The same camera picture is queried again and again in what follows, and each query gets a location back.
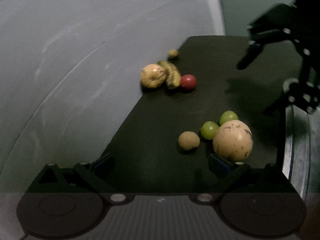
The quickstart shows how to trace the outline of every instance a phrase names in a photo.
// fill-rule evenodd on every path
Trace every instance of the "red tomato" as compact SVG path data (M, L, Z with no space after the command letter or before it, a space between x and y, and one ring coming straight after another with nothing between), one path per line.
M180 86L185 91L191 91L196 87L197 80L193 75L184 75L180 79Z

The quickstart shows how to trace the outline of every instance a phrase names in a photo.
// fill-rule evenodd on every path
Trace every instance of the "black mat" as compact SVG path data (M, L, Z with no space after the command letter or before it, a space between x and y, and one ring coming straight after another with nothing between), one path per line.
M191 154L177 144L184 131L199 132L206 121L218 122L227 110L237 113L253 134L253 151L245 161L263 168L276 161L280 115L262 115L281 93L283 81L297 77L301 58L288 43L271 44L246 70L236 69L248 39L235 36L189 38L174 61L181 74L193 74L192 93L165 87L143 94L105 152L115 156L106 181L122 192L205 192L217 178L207 157L212 143L201 142Z

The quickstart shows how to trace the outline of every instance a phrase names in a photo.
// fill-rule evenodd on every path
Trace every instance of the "wrinkled yellow fruit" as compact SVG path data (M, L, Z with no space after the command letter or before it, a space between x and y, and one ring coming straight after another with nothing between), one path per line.
M146 88L157 88L167 77L166 70L158 64L150 64L141 72L141 84Z
M179 146L188 151L200 145L200 138L195 132L183 132L178 139Z
M158 61L158 64L166 70L167 79L166 84L169 89L174 89L180 86L181 75L177 67L165 60Z
M233 162L248 158L252 146L252 133L249 127L239 120L225 122L213 138L215 153Z
M177 58L179 55L179 52L177 49L170 49L169 50L169 59Z

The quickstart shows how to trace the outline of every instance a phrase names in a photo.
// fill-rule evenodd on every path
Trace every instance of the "white logo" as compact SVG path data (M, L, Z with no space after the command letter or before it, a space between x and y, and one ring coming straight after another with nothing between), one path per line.
M163 197L162 198L158 198L157 201L158 202L163 202L163 201L165 201L165 198L163 198Z

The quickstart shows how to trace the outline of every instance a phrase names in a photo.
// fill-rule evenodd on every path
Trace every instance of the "green grape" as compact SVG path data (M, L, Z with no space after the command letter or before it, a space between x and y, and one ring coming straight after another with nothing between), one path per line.
M204 125L201 127L201 135L204 139L213 140L216 131L218 130L219 126L214 122L205 122Z
M220 117L220 125L223 125L225 122L231 121L231 120L239 120L238 116L236 115L235 112L232 111L226 111L222 114Z

